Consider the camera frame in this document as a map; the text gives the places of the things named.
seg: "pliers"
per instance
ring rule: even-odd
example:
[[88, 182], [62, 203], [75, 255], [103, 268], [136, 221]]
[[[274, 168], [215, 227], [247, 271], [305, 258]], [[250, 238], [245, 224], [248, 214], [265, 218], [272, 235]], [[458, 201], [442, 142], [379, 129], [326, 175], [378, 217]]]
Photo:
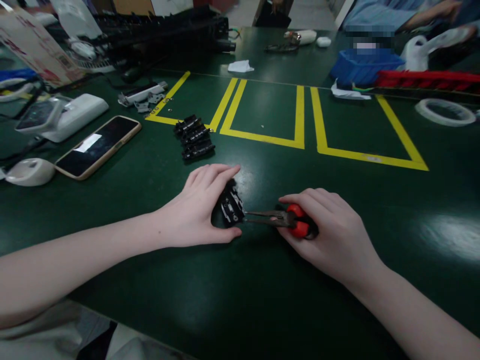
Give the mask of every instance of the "pliers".
[[269, 217], [269, 219], [245, 218], [244, 220], [249, 223], [267, 224], [276, 228], [288, 228], [290, 234], [299, 239], [310, 240], [319, 234], [317, 225], [297, 204], [291, 204], [286, 211], [245, 211], [245, 214]]

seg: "blue shirt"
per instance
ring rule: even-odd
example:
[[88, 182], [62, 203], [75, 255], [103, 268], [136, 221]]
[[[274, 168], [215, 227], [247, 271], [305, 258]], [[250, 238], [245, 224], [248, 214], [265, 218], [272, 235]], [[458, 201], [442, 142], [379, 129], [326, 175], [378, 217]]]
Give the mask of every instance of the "blue shirt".
[[[435, 0], [357, 0], [347, 15], [345, 26], [385, 26], [398, 30], [419, 11], [434, 6]], [[480, 1], [463, 0], [460, 13], [452, 28], [460, 25], [474, 25], [480, 35]]]

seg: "tape roll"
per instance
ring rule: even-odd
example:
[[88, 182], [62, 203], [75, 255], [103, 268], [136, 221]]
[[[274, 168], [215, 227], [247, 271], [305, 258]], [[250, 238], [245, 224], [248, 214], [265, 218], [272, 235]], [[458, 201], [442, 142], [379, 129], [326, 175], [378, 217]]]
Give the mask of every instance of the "tape roll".
[[415, 110], [424, 118], [449, 127], [462, 127], [474, 123], [477, 119], [473, 112], [456, 102], [446, 101], [436, 98], [427, 98], [421, 100], [415, 105]]

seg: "phone screen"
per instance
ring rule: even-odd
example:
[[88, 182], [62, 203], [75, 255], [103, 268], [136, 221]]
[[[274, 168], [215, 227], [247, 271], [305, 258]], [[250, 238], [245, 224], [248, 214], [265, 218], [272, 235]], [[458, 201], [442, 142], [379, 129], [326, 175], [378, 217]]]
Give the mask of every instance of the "phone screen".
[[79, 177], [138, 124], [126, 117], [116, 116], [83, 140], [55, 165]]

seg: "green workbench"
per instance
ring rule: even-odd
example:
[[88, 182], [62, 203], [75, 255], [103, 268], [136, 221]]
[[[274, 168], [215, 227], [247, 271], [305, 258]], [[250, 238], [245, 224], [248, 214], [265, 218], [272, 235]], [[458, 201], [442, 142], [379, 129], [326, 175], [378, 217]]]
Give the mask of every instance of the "green workbench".
[[[348, 39], [323, 31], [333, 39], [327, 49], [265, 54], [282, 35], [244, 28], [235, 53], [177, 54], [158, 65], [151, 76], [169, 84], [174, 101], [153, 121], [119, 105], [102, 78], [66, 94], [102, 97], [110, 109], [32, 156], [54, 162], [114, 115], [143, 129], [83, 182], [59, 173], [41, 187], [1, 182], [0, 254], [154, 211], [196, 167], [241, 164], [246, 209], [271, 210], [308, 187], [340, 194], [384, 262], [480, 336], [480, 127], [434, 124], [405, 97], [336, 99], [328, 73]], [[245, 59], [255, 71], [227, 72]], [[169, 123], [191, 114], [213, 123], [216, 149], [185, 164]], [[0, 158], [28, 140], [14, 126], [0, 123]], [[221, 223], [218, 211], [213, 218]], [[405, 359], [373, 315], [275, 229], [240, 227], [230, 244], [131, 258], [70, 298], [199, 359]]]

